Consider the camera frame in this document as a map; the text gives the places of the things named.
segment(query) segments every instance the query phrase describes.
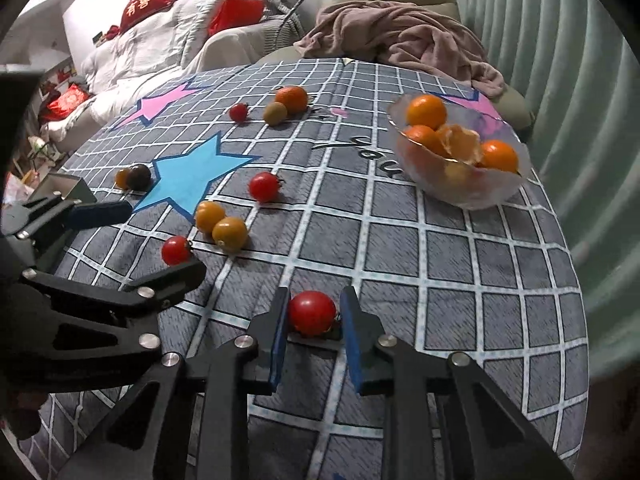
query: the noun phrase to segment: grid pattern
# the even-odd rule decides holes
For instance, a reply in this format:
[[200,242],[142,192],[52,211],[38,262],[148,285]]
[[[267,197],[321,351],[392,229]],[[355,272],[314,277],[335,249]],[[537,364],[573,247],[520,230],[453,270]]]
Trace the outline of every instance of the grid pattern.
[[[276,128],[229,121],[236,102],[261,117],[273,90],[289,84],[303,85],[319,111]],[[242,333],[278,286],[337,299],[351,284],[363,309],[418,351],[468,352],[573,466],[586,413],[586,327],[570,254],[543,187],[534,179],[504,205],[467,212],[385,171],[395,164],[386,106],[398,94],[473,99],[472,89],[340,59],[223,69],[198,74],[192,88],[200,91],[149,126],[105,127],[65,171],[82,176],[100,200],[136,203],[140,196],[113,188],[118,168],[186,152],[222,131],[224,152],[260,156],[212,183],[207,195],[246,221],[248,248],[225,256],[170,206],[158,205],[119,226],[81,232],[66,249],[60,276],[117,288],[163,268],[162,242],[187,235],[207,277],[161,313],[159,324],[163,349],[189,356]],[[248,196],[246,184],[259,171],[286,181],[279,202],[258,207]],[[125,392],[50,396],[40,434],[21,443],[43,478],[56,476]],[[380,477],[383,399],[356,395],[338,342],[290,337],[277,393],[249,401],[256,478]],[[437,420],[433,427],[442,478]],[[196,422],[189,468],[198,430]]]

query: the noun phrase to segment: pink blanket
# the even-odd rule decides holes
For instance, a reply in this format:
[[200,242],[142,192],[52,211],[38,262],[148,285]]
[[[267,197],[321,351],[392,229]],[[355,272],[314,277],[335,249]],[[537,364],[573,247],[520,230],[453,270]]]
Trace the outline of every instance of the pink blanket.
[[348,56],[449,76],[487,97],[504,89],[502,74],[487,63],[473,32],[415,4],[353,1],[326,7],[294,46],[303,57]]

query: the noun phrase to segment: yellow cherry tomato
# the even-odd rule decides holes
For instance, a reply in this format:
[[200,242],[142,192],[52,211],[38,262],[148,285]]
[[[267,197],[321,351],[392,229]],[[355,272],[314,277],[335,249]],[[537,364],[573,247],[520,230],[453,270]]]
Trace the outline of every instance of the yellow cherry tomato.
[[119,189],[127,190],[129,186],[127,186],[127,177],[129,176],[129,168],[123,168],[116,173],[115,185]]
[[246,242],[248,232],[244,220],[235,216],[223,218],[212,232],[216,245],[227,253],[236,253]]
[[226,216],[225,208],[217,202],[200,202],[196,209],[196,228],[206,234],[210,234],[218,222]]

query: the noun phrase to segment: red cherry tomato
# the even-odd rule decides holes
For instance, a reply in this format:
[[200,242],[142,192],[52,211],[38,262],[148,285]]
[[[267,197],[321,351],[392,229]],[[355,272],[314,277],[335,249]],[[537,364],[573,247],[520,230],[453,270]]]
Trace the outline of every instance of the red cherry tomato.
[[229,109],[229,117],[235,123],[242,123],[249,114],[249,107],[245,103],[238,103]]
[[316,290],[300,292],[289,301],[289,322],[302,335],[315,337],[329,330],[335,319],[335,304]]
[[271,202],[280,190],[280,181],[273,173],[263,171],[249,182],[249,194],[258,202]]
[[191,243],[184,236],[172,236],[162,244],[162,259],[167,265],[178,265],[191,258]]

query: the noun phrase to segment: cherry tomato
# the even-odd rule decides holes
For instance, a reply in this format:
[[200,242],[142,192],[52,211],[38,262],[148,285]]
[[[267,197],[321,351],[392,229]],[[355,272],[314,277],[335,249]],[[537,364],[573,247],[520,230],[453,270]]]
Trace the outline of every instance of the cherry tomato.
[[116,187],[123,190],[129,189],[129,186],[127,186],[127,177],[129,176],[129,171],[129,168],[122,168],[121,170],[118,170],[115,178]]
[[162,259],[167,265],[178,265],[191,258],[191,243],[184,236],[172,236],[162,244]]
[[198,204],[195,221],[198,231],[210,235],[213,228],[226,216],[225,208],[217,202],[205,200]]
[[289,322],[302,335],[315,337],[327,332],[335,320],[335,304],[316,290],[305,290],[289,301]]
[[263,171],[249,182],[249,194],[258,202],[271,202],[280,191],[280,181],[273,173]]
[[229,108],[229,117],[235,123],[242,123],[249,114],[249,106],[246,103],[238,103]]
[[211,236],[216,245],[227,253],[237,253],[246,242],[248,232],[244,220],[228,216],[216,224]]
[[146,191],[151,185],[151,170],[146,164],[135,164],[127,173],[127,187],[133,191]]

